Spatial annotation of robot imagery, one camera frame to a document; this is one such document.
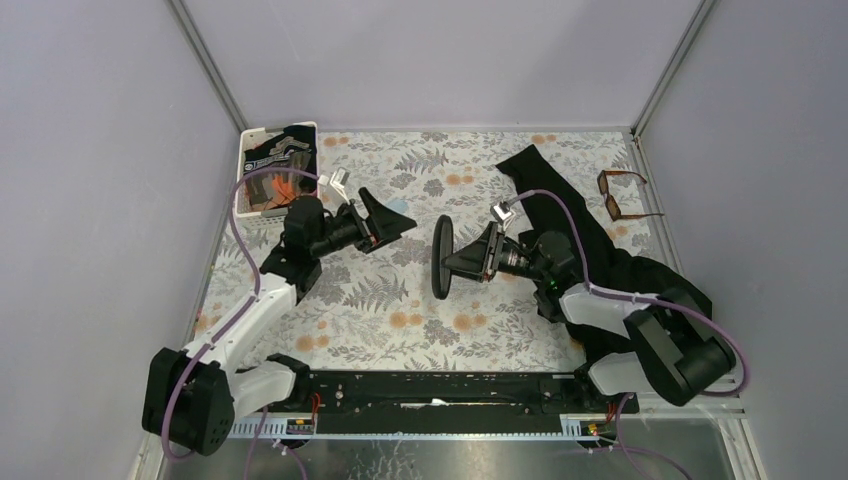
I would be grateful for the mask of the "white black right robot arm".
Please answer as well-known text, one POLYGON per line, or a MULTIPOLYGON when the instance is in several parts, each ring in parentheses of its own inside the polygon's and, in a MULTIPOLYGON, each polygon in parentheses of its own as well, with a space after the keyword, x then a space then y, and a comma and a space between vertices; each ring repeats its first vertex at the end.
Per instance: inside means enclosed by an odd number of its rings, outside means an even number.
POLYGON ((698 320, 700 311, 685 291, 672 288, 640 299, 587 288, 575 253, 562 232, 544 232, 526 247, 495 221, 455 249, 452 220, 443 215, 434 229, 433 294, 445 299, 455 277, 484 283, 505 273, 532 281, 538 314, 566 325, 584 346, 587 361, 573 396, 589 412, 622 393, 655 392, 684 406, 736 366, 731 346, 698 320))

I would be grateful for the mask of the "black glasses case tan lining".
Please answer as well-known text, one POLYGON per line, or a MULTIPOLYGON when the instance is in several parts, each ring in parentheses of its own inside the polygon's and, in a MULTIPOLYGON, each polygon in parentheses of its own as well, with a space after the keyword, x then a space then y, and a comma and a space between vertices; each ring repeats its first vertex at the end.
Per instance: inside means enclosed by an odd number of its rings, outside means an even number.
POLYGON ((431 248, 431 289, 437 300, 445 300, 450 291, 452 272, 444 260, 454 252, 453 222, 447 215, 438 217, 431 248))

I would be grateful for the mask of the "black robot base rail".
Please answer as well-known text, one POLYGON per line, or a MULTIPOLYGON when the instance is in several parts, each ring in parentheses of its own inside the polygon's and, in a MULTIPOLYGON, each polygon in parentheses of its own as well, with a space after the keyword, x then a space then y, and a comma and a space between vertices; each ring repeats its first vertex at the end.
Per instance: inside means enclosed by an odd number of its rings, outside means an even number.
POLYGON ((533 414, 608 420, 621 399, 602 395, 582 373, 316 370, 304 387, 269 409, 314 420, 319 414, 437 407, 523 408, 533 414))

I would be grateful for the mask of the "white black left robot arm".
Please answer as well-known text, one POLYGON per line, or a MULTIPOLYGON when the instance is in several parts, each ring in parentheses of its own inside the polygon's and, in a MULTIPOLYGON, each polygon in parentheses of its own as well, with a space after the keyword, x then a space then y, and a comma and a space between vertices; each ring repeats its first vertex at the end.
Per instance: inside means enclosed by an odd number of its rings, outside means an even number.
POLYGON ((311 290, 323 257, 349 246, 371 253, 416 227, 415 220, 383 205, 366 188, 359 195, 365 217, 353 200, 330 214, 317 197, 295 199, 280 240, 258 267, 243 303, 182 349, 163 348, 152 358, 142 427, 159 436, 169 459, 215 453, 236 421, 273 403, 288 411, 307 404, 306 364, 275 354, 247 370, 240 366, 271 324, 311 290), (184 453, 175 453, 175 445, 184 453))

